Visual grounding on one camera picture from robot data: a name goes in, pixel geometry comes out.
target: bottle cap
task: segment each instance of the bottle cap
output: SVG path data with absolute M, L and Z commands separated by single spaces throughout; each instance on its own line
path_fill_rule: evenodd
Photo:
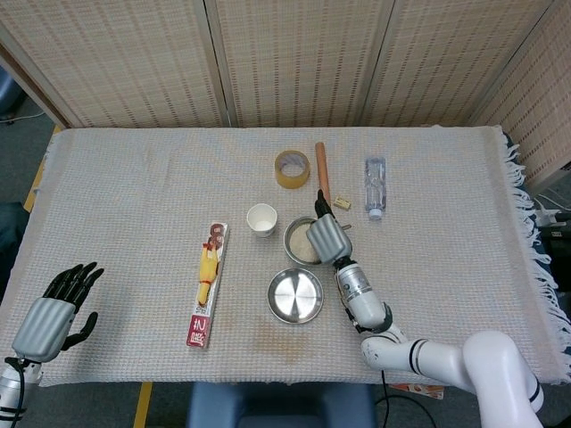
M 383 217 L 383 211 L 381 211 L 379 208 L 374 208 L 368 212 L 368 217 L 371 220 L 380 220 L 381 217 Z

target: plastic bottle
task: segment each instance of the plastic bottle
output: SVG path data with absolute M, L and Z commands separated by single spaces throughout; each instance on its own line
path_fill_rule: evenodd
M 385 158 L 371 156 L 365 160 L 365 210 L 371 220 L 380 220 L 386 205 Z

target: paper cup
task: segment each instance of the paper cup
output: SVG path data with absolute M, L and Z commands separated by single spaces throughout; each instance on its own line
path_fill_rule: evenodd
M 266 238 L 276 230 L 277 212 L 267 203 L 258 203 L 248 210 L 246 221 L 260 238 Z

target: wooden stick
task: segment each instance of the wooden stick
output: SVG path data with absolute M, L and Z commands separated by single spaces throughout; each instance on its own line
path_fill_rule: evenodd
M 329 175 L 327 174 L 327 158 L 325 156 L 325 145 L 321 142 L 315 144 L 315 155 L 318 158 L 319 188 L 323 191 L 323 196 L 328 204 L 331 204 L 329 194 Z

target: roll of tape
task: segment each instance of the roll of tape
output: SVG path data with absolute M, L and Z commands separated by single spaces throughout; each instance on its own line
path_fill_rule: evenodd
M 302 173 L 297 176 L 288 175 L 288 167 L 295 166 L 302 169 Z M 310 177 L 310 162 L 307 157 L 296 150 L 286 150 L 276 157 L 276 180 L 279 185 L 286 189 L 297 189 L 305 184 Z

